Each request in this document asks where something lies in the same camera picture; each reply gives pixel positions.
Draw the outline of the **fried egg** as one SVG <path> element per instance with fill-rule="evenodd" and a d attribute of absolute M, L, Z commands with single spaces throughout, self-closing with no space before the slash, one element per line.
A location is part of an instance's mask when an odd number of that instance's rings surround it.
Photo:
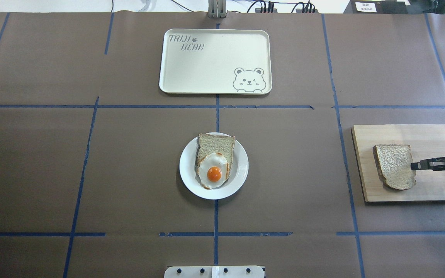
<path fill-rule="evenodd" d="M 198 166 L 197 174 L 201 186 L 212 190 L 222 186 L 229 178 L 229 164 L 221 153 L 211 153 Z"/>

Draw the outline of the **aluminium frame post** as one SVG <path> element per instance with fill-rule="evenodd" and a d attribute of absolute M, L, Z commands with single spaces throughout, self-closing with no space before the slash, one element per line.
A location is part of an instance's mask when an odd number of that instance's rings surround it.
<path fill-rule="evenodd" d="M 226 0 L 208 0 L 209 18 L 226 18 L 227 13 Z"/>

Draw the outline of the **brown bread slice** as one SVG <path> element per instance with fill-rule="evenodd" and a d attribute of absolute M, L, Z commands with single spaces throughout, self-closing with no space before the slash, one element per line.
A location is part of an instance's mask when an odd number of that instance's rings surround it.
<path fill-rule="evenodd" d="M 408 144 L 377 144 L 373 156 L 379 178 L 384 186 L 408 190 L 416 184 L 416 172 L 411 169 L 413 157 Z"/>

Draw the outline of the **black box with label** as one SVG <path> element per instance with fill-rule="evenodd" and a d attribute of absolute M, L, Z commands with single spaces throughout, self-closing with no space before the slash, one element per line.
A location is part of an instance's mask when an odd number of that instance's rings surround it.
<path fill-rule="evenodd" d="M 350 0 L 343 14 L 408 14 L 405 1 Z"/>

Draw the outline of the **white pedestal column base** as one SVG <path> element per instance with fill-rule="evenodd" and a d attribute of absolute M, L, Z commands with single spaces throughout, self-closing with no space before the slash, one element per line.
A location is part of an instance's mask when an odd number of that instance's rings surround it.
<path fill-rule="evenodd" d="M 164 278 L 265 278 L 265 267 L 242 266 L 172 266 L 166 268 Z"/>

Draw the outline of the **cream bear tray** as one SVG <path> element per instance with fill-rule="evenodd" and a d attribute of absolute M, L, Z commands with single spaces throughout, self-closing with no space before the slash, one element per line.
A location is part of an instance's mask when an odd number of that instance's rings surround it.
<path fill-rule="evenodd" d="M 164 93 L 266 95 L 272 86 L 270 37 L 263 30 L 164 34 L 159 78 Z"/>

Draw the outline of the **black power strip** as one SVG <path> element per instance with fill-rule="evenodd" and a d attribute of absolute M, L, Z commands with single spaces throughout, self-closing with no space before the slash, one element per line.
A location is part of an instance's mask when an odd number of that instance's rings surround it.
<path fill-rule="evenodd" d="M 251 11 L 257 14 L 318 14 L 319 11 L 311 1 L 303 2 L 272 2 L 272 1 L 255 1 L 247 9 L 247 13 Z"/>

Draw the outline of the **white round plate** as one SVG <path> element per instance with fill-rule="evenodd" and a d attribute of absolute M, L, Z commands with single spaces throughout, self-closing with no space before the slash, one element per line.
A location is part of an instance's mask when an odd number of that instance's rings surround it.
<path fill-rule="evenodd" d="M 246 181 L 248 156 L 234 136 L 217 132 L 198 134 L 184 148 L 179 171 L 192 193 L 219 200 L 233 195 Z"/>

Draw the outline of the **bread slice on plate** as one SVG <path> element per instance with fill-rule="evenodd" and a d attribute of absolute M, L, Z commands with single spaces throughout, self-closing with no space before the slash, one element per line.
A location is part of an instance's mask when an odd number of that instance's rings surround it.
<path fill-rule="evenodd" d="M 233 151 L 236 138 L 221 134 L 198 134 L 197 138 L 197 160 L 196 165 L 199 166 L 201 161 L 211 153 L 221 153 L 228 162 L 228 171 L 233 166 Z"/>

